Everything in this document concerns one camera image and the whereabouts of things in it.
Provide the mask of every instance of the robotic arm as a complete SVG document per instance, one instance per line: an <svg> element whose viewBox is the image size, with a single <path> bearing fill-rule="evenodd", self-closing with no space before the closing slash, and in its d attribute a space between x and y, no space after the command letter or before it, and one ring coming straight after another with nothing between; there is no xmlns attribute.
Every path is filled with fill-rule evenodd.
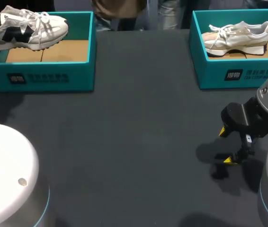
<svg viewBox="0 0 268 227"><path fill-rule="evenodd" d="M239 132L241 149L228 157L225 163L237 163L253 155L253 141L268 134L268 79L258 88L256 97L245 104L229 103L221 112L223 128L220 137Z"/></svg>

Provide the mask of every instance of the beige sneaker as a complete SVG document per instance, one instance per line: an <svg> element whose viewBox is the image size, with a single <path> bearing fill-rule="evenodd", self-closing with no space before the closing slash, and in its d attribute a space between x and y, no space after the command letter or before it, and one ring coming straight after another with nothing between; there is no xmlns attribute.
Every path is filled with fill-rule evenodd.
<svg viewBox="0 0 268 227"><path fill-rule="evenodd" d="M224 27L209 26L213 32L202 34L205 50L214 56L224 56L231 50L262 55L268 43L268 21L262 25L248 25L244 21Z"/></svg>

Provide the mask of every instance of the dark gray table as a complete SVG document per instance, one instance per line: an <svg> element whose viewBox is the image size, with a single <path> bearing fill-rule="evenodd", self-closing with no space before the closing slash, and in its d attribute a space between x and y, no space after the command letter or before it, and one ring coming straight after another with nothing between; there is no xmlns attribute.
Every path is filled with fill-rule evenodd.
<svg viewBox="0 0 268 227"><path fill-rule="evenodd" d="M255 90L198 88L188 31L98 34L95 91L0 94L0 123L34 144L59 227L259 227L268 136L249 165L211 177L220 111Z"/></svg>

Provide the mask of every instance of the teal box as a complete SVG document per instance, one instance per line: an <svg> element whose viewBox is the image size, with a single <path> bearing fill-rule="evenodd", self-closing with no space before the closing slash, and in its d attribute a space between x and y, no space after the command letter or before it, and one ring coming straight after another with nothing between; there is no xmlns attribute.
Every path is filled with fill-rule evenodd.
<svg viewBox="0 0 268 227"><path fill-rule="evenodd" d="M208 58L201 34L209 32L209 25L223 27L245 21L251 25L268 21L268 9L194 11L189 45L199 87L243 88L259 87L268 78L268 58L211 60ZM240 75L225 80L229 73Z"/></svg>
<svg viewBox="0 0 268 227"><path fill-rule="evenodd" d="M93 91L96 38L93 12L53 12L69 24L64 40L88 40L87 61L6 63L9 51L0 52L0 92ZM11 77L19 79L13 83Z"/></svg>

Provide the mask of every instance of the sneaker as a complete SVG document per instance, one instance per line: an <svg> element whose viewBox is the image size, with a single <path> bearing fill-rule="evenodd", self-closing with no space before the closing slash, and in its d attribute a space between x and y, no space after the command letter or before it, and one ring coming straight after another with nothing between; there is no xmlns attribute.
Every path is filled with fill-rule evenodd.
<svg viewBox="0 0 268 227"><path fill-rule="evenodd" d="M213 32L202 34L205 50L214 56L224 56L231 50L263 55L268 43L268 21L262 25L248 25L244 21L224 27L209 26Z"/></svg>
<svg viewBox="0 0 268 227"><path fill-rule="evenodd" d="M60 42L68 31L62 17L7 6L0 13L0 51L17 47L43 50Z"/></svg>

